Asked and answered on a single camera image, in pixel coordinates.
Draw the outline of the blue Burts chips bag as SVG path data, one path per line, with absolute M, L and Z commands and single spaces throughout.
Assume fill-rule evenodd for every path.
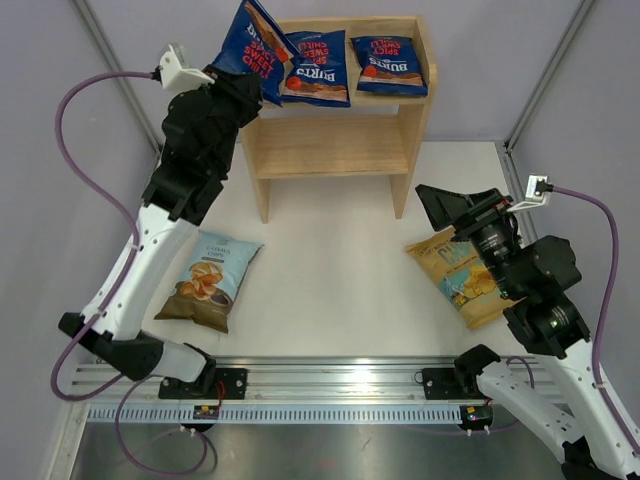
M 359 36 L 352 37 L 351 44 L 361 68 L 358 91 L 417 97 L 428 94 L 410 37 Z
M 300 55 L 281 90 L 283 102 L 350 108 L 346 65 L 346 32 L 296 31 L 286 34 Z
M 285 64 L 299 55 L 298 48 L 263 5 L 245 0 L 240 3 L 211 66 L 233 74 L 257 74 L 263 98 L 281 107 Z

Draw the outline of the light blue cassava chips bag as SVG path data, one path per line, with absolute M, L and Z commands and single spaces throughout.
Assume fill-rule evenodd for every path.
M 190 320 L 227 333 L 228 319 L 249 265 L 263 245 L 201 231 L 156 320 Z

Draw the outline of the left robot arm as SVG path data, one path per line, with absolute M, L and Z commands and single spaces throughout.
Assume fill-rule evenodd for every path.
M 123 215 L 131 237 L 91 302 L 81 312 L 67 312 L 60 319 L 58 327 L 70 342 L 54 364 L 50 386 L 61 399 L 80 399 L 61 391 L 58 375 L 72 350 L 82 346 L 120 377 L 132 381 L 150 376 L 171 378 L 181 382 L 191 396 L 203 398 L 216 385 L 215 359 L 192 345 L 143 331 L 142 320 L 172 259 L 222 192 L 236 137 L 262 107 L 261 80 L 256 74 L 212 68 L 205 72 L 203 84 L 171 100 L 162 126 L 161 163 L 144 190 L 138 213 L 132 215 L 79 168 L 62 133 L 63 115 L 71 99 L 109 77 L 90 77 L 65 94 L 56 111 L 55 135 L 72 171 Z

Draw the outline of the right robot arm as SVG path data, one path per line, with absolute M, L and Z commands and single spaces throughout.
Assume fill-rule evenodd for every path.
M 504 406 L 554 454 L 567 479 L 636 479 L 639 428 L 600 363 L 603 329 L 589 330 L 567 297 L 582 275 L 570 242 L 547 235 L 522 245 L 515 214 L 545 206 L 552 194 L 578 194 L 532 175 L 521 202 L 489 189 L 461 194 L 427 185 L 416 193 L 436 231 L 454 230 L 468 241 L 513 301 L 503 315 L 509 330 L 546 370 L 569 409 L 563 411 L 517 379 L 484 345 L 454 361 L 454 384 L 466 396 L 481 394 Z

